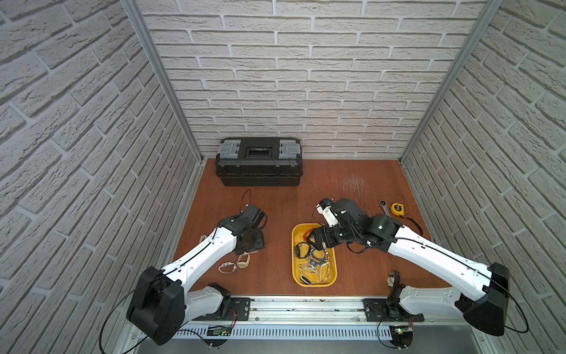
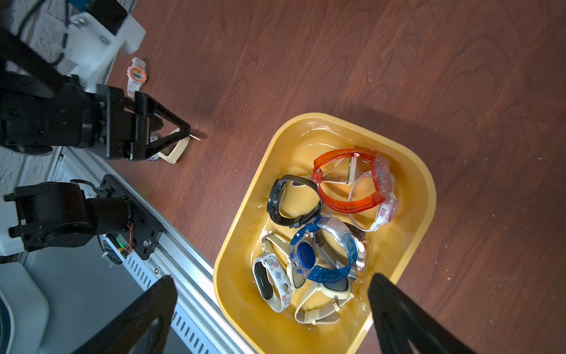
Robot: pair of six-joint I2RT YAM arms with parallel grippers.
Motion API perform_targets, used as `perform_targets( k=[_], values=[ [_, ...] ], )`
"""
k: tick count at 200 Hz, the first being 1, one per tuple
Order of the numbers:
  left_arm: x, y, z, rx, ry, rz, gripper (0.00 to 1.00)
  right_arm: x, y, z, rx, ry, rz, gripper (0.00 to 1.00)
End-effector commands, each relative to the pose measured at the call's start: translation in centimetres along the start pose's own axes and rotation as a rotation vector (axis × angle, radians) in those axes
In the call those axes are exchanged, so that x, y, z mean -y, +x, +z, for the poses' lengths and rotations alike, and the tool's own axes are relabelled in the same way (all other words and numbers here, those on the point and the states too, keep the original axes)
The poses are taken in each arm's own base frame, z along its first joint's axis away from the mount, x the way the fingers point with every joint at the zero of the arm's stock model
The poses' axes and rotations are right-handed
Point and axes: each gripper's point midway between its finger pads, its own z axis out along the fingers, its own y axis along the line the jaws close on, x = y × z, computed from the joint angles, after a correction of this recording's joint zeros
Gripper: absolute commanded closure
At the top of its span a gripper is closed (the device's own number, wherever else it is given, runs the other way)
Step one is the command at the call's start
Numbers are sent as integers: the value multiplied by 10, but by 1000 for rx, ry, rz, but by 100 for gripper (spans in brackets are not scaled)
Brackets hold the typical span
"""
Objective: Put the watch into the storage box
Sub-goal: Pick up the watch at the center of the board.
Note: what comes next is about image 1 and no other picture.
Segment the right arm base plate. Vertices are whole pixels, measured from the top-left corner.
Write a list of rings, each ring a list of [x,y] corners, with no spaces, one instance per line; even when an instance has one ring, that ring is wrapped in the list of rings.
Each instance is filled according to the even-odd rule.
[[[365,298],[362,300],[367,322],[424,322],[423,314],[408,313],[398,303],[385,298]]]

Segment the blue transparent watch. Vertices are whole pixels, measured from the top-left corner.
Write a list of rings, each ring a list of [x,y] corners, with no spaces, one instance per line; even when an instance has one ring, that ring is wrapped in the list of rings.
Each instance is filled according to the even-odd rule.
[[[312,249],[307,256],[307,259],[310,265],[319,267],[328,262],[330,258],[327,251],[318,251],[316,249]]]

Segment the black digital watch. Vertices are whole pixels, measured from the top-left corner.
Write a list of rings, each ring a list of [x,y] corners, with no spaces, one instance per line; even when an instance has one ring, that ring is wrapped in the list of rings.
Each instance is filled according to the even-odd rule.
[[[307,259],[312,252],[312,246],[307,242],[300,242],[294,246],[293,252],[295,258],[300,260]]]

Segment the small white digital watch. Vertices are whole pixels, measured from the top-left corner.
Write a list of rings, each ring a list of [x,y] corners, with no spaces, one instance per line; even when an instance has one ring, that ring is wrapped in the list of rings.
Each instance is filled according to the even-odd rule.
[[[218,267],[218,271],[221,274],[232,274],[238,269],[238,265],[231,262],[223,263]]]

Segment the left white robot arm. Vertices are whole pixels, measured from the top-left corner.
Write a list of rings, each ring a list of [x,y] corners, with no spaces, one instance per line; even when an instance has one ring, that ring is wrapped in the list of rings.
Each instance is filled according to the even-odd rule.
[[[147,268],[134,289],[126,318],[157,345],[167,343],[184,323],[199,317],[233,316],[231,292],[217,283],[193,291],[196,282],[225,255],[265,248],[268,217],[256,206],[218,222],[212,233],[161,269]]]

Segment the brown leather strap watch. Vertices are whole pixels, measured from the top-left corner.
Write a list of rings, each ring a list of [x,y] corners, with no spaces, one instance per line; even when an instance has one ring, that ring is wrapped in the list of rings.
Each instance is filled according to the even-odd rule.
[[[391,271],[387,277],[387,285],[389,288],[394,289],[400,284],[400,273],[398,271]]]

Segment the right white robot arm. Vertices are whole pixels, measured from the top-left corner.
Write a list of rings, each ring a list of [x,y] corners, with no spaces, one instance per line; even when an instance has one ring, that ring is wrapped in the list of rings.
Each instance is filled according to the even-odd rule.
[[[384,311],[390,319],[436,314],[463,319],[491,336],[502,336],[510,298],[509,270],[504,265],[485,265],[453,253],[392,218],[387,212],[369,217],[349,199],[323,199],[317,212],[326,225],[310,233],[307,241],[318,250],[353,243],[365,250],[407,260],[449,283],[447,288],[419,289],[403,285],[392,273],[392,290]]]

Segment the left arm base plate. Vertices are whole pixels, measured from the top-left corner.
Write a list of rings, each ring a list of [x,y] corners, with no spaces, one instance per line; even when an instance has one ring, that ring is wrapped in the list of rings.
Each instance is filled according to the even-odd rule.
[[[224,309],[218,314],[209,316],[212,321],[236,321],[247,322],[251,309],[251,298],[249,297],[233,297],[230,302],[224,306]]]

